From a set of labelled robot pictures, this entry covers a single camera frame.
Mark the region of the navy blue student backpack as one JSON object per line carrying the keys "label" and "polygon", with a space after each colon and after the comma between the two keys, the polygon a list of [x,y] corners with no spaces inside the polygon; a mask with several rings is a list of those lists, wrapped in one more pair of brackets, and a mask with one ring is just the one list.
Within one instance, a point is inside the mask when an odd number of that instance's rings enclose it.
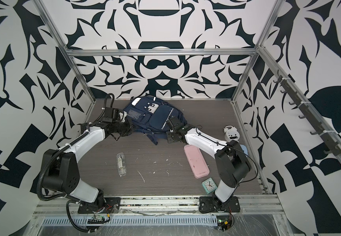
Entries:
{"label": "navy blue student backpack", "polygon": [[151,95],[132,98],[123,111],[131,119],[134,132],[144,134],[155,145],[159,139],[167,139],[170,131],[167,121],[170,118],[176,117],[187,124],[181,110]]}

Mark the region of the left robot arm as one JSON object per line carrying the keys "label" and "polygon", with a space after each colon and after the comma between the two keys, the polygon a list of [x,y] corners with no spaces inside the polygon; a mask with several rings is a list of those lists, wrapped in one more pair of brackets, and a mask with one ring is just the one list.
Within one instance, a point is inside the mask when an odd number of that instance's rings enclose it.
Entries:
{"label": "left robot arm", "polygon": [[133,132],[127,112],[106,107],[92,123],[81,124],[81,134],[59,149],[49,149],[43,155],[36,193],[41,201],[65,197],[74,203],[105,206],[103,191],[90,186],[80,177],[78,163],[96,144],[113,136],[125,137]]}

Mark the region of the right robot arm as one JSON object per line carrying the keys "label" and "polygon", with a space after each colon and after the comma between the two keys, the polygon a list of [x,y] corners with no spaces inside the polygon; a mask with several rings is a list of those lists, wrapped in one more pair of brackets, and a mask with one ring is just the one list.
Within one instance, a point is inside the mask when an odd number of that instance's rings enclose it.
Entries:
{"label": "right robot arm", "polygon": [[244,153],[239,142],[216,139],[176,117],[168,119],[166,125],[170,129],[167,132],[170,141],[196,146],[215,159],[220,183],[214,195],[220,202],[227,202],[252,170],[250,158]]}

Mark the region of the black remote control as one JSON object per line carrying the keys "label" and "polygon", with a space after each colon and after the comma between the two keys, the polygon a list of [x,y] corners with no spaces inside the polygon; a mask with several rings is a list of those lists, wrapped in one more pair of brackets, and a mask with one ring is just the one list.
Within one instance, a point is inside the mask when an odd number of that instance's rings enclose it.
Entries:
{"label": "black remote control", "polygon": [[80,124],[80,128],[81,128],[81,134],[84,134],[85,131],[88,130],[88,123]]}

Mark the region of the clear plastic pen box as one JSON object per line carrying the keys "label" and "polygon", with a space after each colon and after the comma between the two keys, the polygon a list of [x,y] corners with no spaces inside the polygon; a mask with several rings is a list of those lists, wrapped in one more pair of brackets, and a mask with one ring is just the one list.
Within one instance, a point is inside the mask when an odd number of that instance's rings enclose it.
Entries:
{"label": "clear plastic pen box", "polygon": [[120,177],[123,177],[127,173],[127,167],[126,167],[126,161],[125,161],[125,155],[123,152],[118,153],[116,155],[116,161],[117,161],[117,169],[118,174]]}

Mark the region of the pink pencil case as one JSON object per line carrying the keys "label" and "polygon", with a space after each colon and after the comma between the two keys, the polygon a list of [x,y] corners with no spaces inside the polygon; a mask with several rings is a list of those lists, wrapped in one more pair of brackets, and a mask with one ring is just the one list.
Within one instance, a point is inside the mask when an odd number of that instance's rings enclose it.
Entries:
{"label": "pink pencil case", "polygon": [[207,166],[205,158],[198,147],[193,145],[185,145],[184,152],[196,179],[200,179],[209,175],[209,167]]}

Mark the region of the green square alarm clock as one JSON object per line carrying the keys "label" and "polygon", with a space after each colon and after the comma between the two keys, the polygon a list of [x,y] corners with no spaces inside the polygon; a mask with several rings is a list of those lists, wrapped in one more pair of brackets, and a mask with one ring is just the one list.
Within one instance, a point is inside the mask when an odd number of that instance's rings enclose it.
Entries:
{"label": "green square alarm clock", "polygon": [[208,178],[203,181],[202,186],[207,194],[213,193],[217,189],[217,184],[212,178]]}

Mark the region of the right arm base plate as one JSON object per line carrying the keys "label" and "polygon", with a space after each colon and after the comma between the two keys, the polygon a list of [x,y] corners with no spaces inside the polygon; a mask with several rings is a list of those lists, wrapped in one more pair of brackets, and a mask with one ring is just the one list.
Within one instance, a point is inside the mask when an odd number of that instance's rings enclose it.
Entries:
{"label": "right arm base plate", "polygon": [[237,197],[231,196],[227,201],[220,201],[215,195],[199,198],[199,212],[240,212],[240,204]]}

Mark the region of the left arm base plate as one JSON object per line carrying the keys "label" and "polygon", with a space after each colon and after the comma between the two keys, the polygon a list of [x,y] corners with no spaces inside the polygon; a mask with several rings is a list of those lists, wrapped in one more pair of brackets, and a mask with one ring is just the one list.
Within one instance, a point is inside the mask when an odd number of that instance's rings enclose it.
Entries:
{"label": "left arm base plate", "polygon": [[98,198],[93,203],[81,202],[78,214],[92,214],[92,213],[116,213],[120,208],[120,197],[107,197],[103,200]]}

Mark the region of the aluminium frame rail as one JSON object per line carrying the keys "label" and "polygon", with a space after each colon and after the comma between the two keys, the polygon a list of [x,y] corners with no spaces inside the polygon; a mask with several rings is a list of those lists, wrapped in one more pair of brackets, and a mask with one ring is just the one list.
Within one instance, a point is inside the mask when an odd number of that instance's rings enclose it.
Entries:
{"label": "aluminium frame rail", "polygon": [[[197,195],[180,196],[122,196],[116,206],[107,206],[119,214],[162,215],[162,214],[200,214],[200,197]],[[33,215],[64,215],[66,199],[40,201]],[[240,214],[284,214],[277,195],[237,195],[232,205],[222,208],[224,212]]]}

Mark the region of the wall hook rail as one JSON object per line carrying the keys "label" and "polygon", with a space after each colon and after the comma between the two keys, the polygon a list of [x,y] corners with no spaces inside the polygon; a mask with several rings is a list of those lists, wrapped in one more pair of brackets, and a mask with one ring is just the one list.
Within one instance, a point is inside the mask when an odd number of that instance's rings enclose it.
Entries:
{"label": "wall hook rail", "polygon": [[281,93],[287,94],[291,98],[289,105],[294,106],[302,113],[300,119],[306,119],[314,129],[310,132],[313,136],[319,136],[328,148],[327,154],[335,156],[341,155],[341,143],[336,132],[326,124],[322,115],[317,111],[312,102],[307,99],[304,93],[293,82],[292,78],[278,75],[275,83],[282,86]]}

